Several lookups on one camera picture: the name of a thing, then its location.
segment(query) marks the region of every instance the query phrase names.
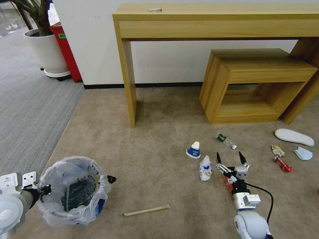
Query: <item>black cable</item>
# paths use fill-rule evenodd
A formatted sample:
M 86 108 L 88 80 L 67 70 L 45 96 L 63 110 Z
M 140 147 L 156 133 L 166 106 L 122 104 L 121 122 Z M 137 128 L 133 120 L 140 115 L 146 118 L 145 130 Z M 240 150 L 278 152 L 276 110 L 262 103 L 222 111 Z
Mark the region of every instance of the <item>black cable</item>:
M 242 183 L 246 184 L 247 186 L 250 186 L 250 187 L 253 187 L 253 188 L 257 188 L 259 190 L 262 190 L 266 193 L 268 193 L 271 197 L 271 205 L 270 205 L 270 209 L 269 209 L 269 212 L 268 212 L 268 217 L 267 217 L 267 224 L 269 224 L 269 218 L 270 218 L 270 215 L 271 215 L 271 211 L 272 211 L 272 207 L 273 207 L 273 196 L 270 192 L 268 192 L 266 189 L 263 189 L 263 188 L 260 188 L 258 186 L 255 186 L 255 185 L 252 185 L 252 184 L 249 184 L 247 182 L 245 182 L 244 180 L 240 180 Z

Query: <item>trash can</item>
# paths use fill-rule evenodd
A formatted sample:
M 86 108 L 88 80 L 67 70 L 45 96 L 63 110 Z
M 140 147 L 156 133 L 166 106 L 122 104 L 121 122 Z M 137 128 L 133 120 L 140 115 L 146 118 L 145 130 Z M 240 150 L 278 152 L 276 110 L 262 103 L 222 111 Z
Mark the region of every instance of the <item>trash can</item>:
M 64 34 L 61 22 L 58 22 L 58 23 L 50 26 L 50 29 L 53 31 L 53 33 L 56 37 L 57 43 L 59 44 L 62 55 L 65 59 L 67 67 L 69 68 L 69 71 L 71 73 L 73 81 L 75 83 L 77 83 L 78 81 L 82 81 L 80 71 L 76 65 L 75 59 L 73 57 L 73 53 L 71 51 L 69 43 L 68 43 L 66 36 Z
M 95 161 L 83 156 L 64 158 L 49 167 L 39 187 L 51 185 L 51 193 L 37 202 L 50 226 L 87 225 L 103 209 L 115 177 L 104 177 Z

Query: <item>black baseboard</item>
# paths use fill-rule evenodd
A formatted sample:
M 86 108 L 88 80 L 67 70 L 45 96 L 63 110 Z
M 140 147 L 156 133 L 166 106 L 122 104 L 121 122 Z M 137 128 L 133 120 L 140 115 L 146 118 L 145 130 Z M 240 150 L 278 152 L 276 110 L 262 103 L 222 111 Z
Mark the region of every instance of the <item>black baseboard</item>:
M 176 82 L 176 83 L 138 83 L 136 88 L 152 88 L 152 87 L 188 87 L 201 86 L 202 82 Z M 112 89 L 124 88 L 124 84 L 107 84 L 107 85 L 84 85 L 85 89 Z

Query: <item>white insole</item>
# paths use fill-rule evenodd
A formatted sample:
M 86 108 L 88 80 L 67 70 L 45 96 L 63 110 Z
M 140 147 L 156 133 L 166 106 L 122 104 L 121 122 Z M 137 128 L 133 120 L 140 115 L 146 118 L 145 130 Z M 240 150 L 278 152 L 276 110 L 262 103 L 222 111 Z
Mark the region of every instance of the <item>white insole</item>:
M 277 129 L 275 131 L 275 136 L 278 139 L 288 142 L 300 143 L 311 147 L 315 145 L 315 141 L 311 137 L 291 129 Z

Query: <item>white flower pot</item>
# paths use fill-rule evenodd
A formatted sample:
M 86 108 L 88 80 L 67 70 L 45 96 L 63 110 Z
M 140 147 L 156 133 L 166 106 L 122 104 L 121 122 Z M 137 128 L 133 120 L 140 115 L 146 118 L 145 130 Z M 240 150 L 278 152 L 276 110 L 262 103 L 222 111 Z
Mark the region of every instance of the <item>white flower pot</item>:
M 38 30 L 31 30 L 24 34 L 40 65 L 48 77 L 63 77 L 70 75 L 66 62 L 54 35 L 32 37 Z

